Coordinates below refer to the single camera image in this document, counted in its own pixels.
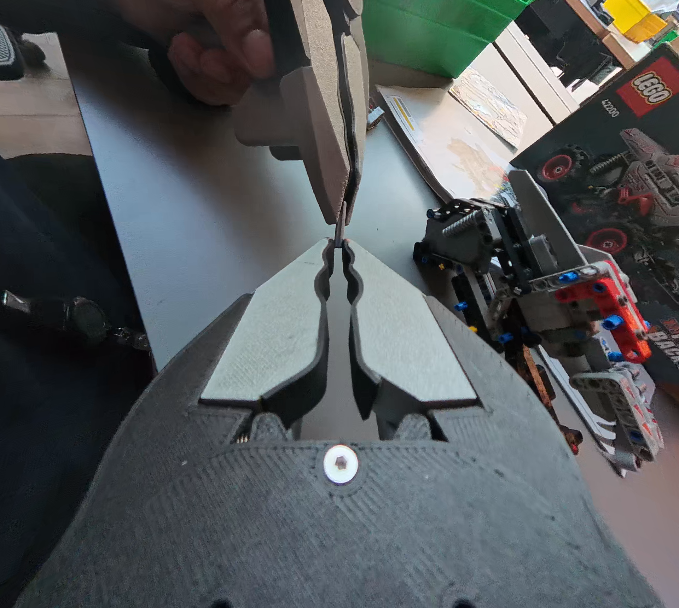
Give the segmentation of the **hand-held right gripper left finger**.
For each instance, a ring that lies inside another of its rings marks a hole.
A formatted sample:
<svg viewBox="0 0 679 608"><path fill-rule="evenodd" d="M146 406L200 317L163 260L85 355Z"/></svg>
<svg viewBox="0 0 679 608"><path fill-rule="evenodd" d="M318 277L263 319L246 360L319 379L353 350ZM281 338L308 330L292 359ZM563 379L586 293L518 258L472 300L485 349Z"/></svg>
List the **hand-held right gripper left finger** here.
<svg viewBox="0 0 679 608"><path fill-rule="evenodd" d="M271 413L290 428L327 386L327 299L334 242L324 238L250 296L199 397Z"/></svg>

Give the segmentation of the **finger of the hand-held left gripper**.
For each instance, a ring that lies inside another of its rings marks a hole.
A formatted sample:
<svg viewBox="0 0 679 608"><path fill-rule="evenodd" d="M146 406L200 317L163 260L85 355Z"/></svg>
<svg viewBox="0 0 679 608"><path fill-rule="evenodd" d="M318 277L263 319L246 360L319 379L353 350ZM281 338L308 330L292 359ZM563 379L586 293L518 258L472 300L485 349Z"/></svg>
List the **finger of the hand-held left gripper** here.
<svg viewBox="0 0 679 608"><path fill-rule="evenodd" d="M327 102L310 67L294 69L281 79L253 83L233 109L234 132L246 146L296 148L283 159L300 160L327 224L341 214L349 182L348 155L339 128L331 119L337 100Z"/></svg>
<svg viewBox="0 0 679 608"><path fill-rule="evenodd" d="M352 219L362 179L367 135L369 75L364 44L361 41L356 42L351 35L344 36L342 44L351 107L351 118L346 119L351 145L350 182L347 185L345 195L346 225L348 225Z"/></svg>

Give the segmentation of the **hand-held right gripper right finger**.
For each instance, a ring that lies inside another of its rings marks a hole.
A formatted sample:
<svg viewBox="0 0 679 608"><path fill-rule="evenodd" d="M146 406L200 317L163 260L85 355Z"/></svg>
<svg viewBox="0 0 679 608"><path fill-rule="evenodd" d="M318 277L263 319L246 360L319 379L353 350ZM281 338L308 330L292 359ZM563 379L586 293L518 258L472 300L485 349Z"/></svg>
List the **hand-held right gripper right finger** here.
<svg viewBox="0 0 679 608"><path fill-rule="evenodd" d="M478 396L426 296L355 241L343 243L349 353L362 419L478 405Z"/></svg>

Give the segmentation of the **open lego instruction booklet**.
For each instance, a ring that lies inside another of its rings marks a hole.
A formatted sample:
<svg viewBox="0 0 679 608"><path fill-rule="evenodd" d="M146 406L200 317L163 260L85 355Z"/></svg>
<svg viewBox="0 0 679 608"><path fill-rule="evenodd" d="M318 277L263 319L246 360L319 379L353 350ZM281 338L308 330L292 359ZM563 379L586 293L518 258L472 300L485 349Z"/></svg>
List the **open lego instruction booklet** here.
<svg viewBox="0 0 679 608"><path fill-rule="evenodd" d="M454 79L438 87L377 84L385 117L422 178L444 202L498 199L518 153L448 94Z"/></svg>

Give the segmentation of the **lego sticker sheet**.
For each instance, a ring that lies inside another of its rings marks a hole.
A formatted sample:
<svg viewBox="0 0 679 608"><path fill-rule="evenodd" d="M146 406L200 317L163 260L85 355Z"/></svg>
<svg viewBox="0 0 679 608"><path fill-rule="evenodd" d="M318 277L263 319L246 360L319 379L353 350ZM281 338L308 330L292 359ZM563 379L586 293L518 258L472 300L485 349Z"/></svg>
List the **lego sticker sheet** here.
<svg viewBox="0 0 679 608"><path fill-rule="evenodd" d="M465 69L448 94L514 151L519 149L528 118L482 74Z"/></svg>

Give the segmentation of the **grey lego truck model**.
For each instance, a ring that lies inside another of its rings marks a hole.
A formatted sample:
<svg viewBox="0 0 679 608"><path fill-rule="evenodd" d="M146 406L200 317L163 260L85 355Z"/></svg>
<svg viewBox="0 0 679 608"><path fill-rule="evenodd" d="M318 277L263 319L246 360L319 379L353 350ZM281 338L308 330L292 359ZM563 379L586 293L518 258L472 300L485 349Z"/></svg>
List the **grey lego truck model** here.
<svg viewBox="0 0 679 608"><path fill-rule="evenodd" d="M528 384L571 451L580 431L554 408L556 381L622 477L652 463L664 439L639 380L651 325L613 251L578 244L524 170L495 199L427 211L417 264L449 272L464 323Z"/></svg>

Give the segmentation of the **black lego set box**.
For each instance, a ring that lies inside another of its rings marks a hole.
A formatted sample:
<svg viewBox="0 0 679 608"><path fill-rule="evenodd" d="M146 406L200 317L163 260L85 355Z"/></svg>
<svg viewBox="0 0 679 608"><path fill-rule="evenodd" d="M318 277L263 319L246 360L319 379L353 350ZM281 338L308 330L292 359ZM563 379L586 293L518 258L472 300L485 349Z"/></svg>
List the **black lego set box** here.
<svg viewBox="0 0 679 608"><path fill-rule="evenodd" d="M660 44L517 155L583 246L612 255L650 323L655 383L678 387L678 51Z"/></svg>

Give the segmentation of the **person's left hand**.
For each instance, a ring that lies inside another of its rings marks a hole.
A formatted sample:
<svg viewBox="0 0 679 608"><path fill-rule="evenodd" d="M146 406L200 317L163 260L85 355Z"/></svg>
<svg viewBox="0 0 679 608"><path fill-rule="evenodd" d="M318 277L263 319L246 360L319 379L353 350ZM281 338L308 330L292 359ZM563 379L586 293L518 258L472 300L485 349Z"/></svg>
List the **person's left hand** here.
<svg viewBox="0 0 679 608"><path fill-rule="evenodd" d="M232 106L275 71L262 0L114 0L122 18L165 43L182 86L211 106Z"/></svg>

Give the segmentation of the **white cabinet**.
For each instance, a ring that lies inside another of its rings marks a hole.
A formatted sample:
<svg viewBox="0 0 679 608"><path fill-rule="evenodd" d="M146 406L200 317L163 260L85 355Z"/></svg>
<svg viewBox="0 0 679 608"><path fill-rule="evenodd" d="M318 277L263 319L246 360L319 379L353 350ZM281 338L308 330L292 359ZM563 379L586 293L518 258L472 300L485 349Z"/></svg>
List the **white cabinet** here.
<svg viewBox="0 0 679 608"><path fill-rule="evenodd" d="M579 109L577 101L514 22L499 34L493 47L552 125Z"/></svg>

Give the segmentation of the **yellow plastic bin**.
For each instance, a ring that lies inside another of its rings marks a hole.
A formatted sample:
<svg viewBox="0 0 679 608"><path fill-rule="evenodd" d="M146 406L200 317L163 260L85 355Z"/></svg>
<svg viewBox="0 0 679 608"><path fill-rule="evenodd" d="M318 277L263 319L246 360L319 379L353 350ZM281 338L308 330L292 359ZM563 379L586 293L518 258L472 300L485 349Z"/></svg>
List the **yellow plastic bin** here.
<svg viewBox="0 0 679 608"><path fill-rule="evenodd" d="M672 0L605 0L602 9L613 19L613 26L633 43L658 35L666 26L662 14L673 11Z"/></svg>

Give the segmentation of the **black shoe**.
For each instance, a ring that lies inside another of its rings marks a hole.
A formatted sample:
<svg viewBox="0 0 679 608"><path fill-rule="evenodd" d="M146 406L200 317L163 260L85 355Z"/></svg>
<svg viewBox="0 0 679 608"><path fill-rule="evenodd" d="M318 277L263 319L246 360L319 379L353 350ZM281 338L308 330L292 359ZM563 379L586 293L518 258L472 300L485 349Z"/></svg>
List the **black shoe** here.
<svg viewBox="0 0 679 608"><path fill-rule="evenodd" d="M1 25L1 81L17 81L28 70L45 68L46 55L38 44Z"/></svg>

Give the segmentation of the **black keychain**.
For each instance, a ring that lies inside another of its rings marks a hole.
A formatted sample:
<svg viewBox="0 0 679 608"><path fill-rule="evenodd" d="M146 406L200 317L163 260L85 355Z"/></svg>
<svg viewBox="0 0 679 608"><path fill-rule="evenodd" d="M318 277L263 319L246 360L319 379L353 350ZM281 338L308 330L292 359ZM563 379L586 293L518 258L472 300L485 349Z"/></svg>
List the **black keychain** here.
<svg viewBox="0 0 679 608"><path fill-rule="evenodd" d="M1 325L50 334L83 347L116 345L151 353L146 333L115 326L93 300L27 298L1 291Z"/></svg>

